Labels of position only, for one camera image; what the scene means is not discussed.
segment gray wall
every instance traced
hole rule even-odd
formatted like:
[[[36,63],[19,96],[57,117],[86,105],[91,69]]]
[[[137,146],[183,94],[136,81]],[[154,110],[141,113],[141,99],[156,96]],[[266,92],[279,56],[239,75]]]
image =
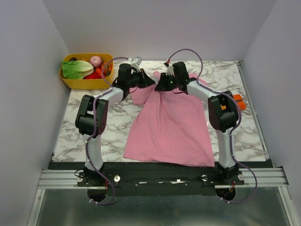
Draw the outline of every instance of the gray wall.
[[[241,60],[276,0],[43,0],[71,53]],[[175,59],[196,59],[193,54]]]
[[[301,217],[301,1],[278,0],[243,60],[254,107]]]
[[[0,225],[26,225],[69,89],[68,50],[41,0],[0,1]]]

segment marble table top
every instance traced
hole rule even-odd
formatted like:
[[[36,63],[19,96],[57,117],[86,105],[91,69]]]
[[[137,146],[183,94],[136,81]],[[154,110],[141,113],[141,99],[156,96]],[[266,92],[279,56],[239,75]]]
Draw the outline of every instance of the marble table top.
[[[114,76],[117,76],[119,64],[114,63]],[[187,61],[186,67],[190,73],[199,73],[200,62]],[[166,70],[163,61],[143,61],[141,68],[152,77],[155,71]],[[265,154],[261,139],[249,107],[248,99],[242,84],[236,62],[204,62],[201,78],[208,85],[219,91],[229,90],[232,94],[241,94],[247,109],[242,111],[242,123],[235,134],[235,151],[238,161],[265,161]],[[80,101],[85,94],[96,95],[104,90],[76,90],[70,93],[64,120],[61,126],[58,141],[55,147],[53,161],[85,161],[84,141],[75,127],[75,118]],[[102,134],[102,156],[104,161],[134,161],[123,158],[127,136],[132,122],[142,110],[143,106],[133,105],[129,95],[124,101],[116,103],[108,111],[107,126]],[[214,159],[218,161],[218,142],[215,130],[211,127],[208,118],[208,107],[204,104],[208,130],[211,138]]]

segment pink cloth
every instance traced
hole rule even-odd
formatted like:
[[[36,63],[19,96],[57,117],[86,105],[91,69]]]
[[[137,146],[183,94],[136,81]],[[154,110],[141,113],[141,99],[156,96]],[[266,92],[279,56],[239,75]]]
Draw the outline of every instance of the pink cloth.
[[[160,73],[155,72],[154,76],[160,78]],[[124,157],[213,167],[203,103],[186,94],[157,92],[155,87],[156,84],[131,94],[134,105],[144,104],[144,107],[130,129]]]

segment yellow basket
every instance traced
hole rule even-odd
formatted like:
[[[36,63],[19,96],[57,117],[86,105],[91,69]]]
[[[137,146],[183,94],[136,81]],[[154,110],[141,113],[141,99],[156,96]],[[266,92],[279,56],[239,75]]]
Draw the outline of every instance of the yellow basket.
[[[69,61],[72,57],[77,58],[78,60],[86,59],[89,60],[92,56],[100,56],[103,62],[108,62],[112,60],[113,57],[107,53],[77,53],[70,54],[64,58],[64,61]],[[114,65],[112,66],[112,71],[109,76],[106,77],[106,80],[112,84],[114,74]],[[60,67],[60,78],[69,86],[71,89],[108,89],[109,85],[103,79],[65,79],[63,76],[62,65]]]

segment cabbage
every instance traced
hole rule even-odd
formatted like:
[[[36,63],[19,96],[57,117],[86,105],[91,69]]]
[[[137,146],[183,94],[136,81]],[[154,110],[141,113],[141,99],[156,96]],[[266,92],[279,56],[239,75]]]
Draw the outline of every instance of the cabbage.
[[[67,79],[83,79],[93,73],[92,64],[87,61],[62,61],[63,75]]]

